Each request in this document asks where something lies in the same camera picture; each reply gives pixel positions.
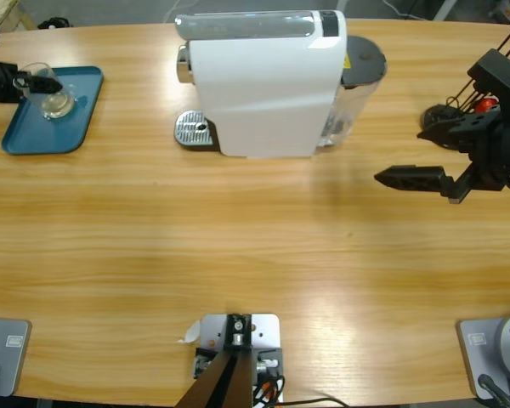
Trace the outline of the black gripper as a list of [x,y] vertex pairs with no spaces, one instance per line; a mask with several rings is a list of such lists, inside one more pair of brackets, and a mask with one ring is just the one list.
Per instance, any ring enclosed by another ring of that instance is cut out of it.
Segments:
[[468,154],[471,164],[454,182],[440,166],[391,166],[376,173],[379,183],[403,191],[437,192],[461,203],[472,190],[510,189],[510,125],[498,123],[500,111],[466,114],[424,128],[416,137]]
[[31,94],[56,94],[63,88],[63,85],[53,78],[17,77],[14,79],[17,73],[17,65],[0,63],[0,103],[17,104],[21,99],[21,91]]

